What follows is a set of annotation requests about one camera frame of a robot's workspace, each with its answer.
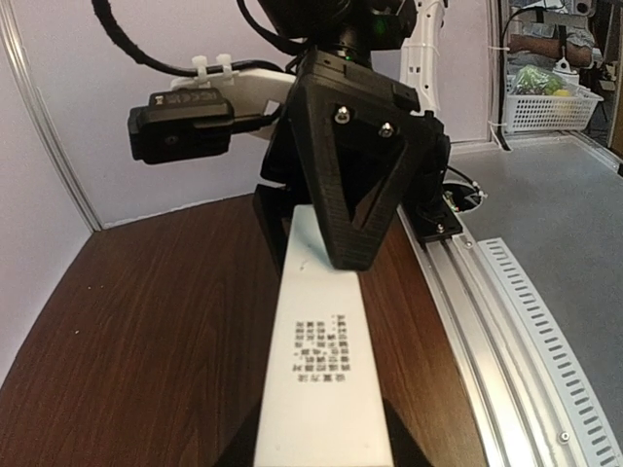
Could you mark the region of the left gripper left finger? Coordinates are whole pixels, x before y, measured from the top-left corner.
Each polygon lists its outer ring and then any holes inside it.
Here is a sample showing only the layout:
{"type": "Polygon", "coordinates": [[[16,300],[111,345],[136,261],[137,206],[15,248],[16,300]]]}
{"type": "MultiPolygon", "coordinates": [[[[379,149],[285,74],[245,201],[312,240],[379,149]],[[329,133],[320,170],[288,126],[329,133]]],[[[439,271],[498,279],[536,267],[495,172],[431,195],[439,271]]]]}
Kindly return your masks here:
{"type": "Polygon", "coordinates": [[[220,454],[214,467],[251,467],[258,435],[258,414],[250,413],[220,454]]]}

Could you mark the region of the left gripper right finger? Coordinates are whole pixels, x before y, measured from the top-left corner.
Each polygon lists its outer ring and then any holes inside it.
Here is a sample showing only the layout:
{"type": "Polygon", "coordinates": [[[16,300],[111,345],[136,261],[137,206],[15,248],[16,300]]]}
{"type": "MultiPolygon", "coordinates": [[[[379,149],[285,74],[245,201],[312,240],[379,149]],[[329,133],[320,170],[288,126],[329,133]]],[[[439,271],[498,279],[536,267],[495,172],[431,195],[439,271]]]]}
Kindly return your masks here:
{"type": "Polygon", "coordinates": [[[396,467],[432,467],[403,419],[387,398],[383,398],[385,422],[396,467]]]}

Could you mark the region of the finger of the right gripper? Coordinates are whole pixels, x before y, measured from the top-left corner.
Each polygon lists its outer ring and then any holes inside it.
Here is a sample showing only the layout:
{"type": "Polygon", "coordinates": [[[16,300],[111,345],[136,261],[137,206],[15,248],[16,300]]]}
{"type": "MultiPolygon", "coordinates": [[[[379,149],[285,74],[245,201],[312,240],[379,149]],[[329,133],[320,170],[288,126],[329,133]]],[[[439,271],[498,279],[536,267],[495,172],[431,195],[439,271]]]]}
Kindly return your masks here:
{"type": "Polygon", "coordinates": [[[306,189],[258,185],[253,194],[253,208],[269,248],[278,277],[282,276],[288,236],[294,208],[307,205],[311,198],[306,189]]]}

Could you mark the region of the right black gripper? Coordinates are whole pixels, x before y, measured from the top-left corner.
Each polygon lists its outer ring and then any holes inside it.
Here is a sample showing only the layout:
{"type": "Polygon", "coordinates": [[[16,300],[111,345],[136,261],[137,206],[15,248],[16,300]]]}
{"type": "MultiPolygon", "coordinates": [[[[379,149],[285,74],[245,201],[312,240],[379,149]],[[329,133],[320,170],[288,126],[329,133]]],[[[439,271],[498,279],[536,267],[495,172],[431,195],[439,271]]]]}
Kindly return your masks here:
{"type": "Polygon", "coordinates": [[[308,191],[335,268],[367,270],[408,191],[432,200],[446,141],[414,89],[313,47],[298,64],[260,174],[308,191]]]}

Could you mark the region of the white remote control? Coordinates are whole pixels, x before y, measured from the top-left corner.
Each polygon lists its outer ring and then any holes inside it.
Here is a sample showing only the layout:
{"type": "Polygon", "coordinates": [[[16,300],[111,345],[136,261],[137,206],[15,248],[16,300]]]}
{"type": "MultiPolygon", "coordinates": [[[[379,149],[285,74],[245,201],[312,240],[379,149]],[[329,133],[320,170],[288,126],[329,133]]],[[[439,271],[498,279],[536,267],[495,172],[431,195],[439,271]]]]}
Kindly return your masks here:
{"type": "Polygon", "coordinates": [[[293,213],[253,463],[394,463],[359,278],[331,265],[310,205],[293,213]]]}

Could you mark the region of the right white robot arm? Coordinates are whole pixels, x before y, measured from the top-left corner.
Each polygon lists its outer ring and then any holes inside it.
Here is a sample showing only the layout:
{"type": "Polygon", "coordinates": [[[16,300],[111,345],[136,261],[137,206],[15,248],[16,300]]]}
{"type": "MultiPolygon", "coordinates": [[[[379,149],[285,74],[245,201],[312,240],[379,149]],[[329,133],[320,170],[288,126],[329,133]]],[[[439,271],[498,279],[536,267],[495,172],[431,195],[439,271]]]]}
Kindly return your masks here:
{"type": "Polygon", "coordinates": [[[311,204],[331,265],[370,268],[399,203],[433,217],[450,155],[417,91],[378,73],[372,53],[413,33],[412,1],[265,1],[268,41],[295,80],[261,174],[311,204]]]}

